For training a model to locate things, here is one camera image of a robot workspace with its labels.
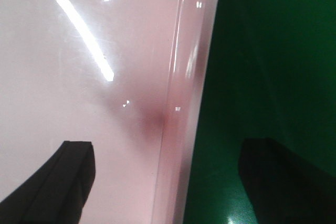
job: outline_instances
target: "pink panel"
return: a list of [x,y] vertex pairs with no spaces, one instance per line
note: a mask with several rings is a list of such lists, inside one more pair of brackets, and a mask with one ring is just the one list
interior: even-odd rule
[[216,1],[0,0],[0,200],[92,141],[81,224],[181,223]]

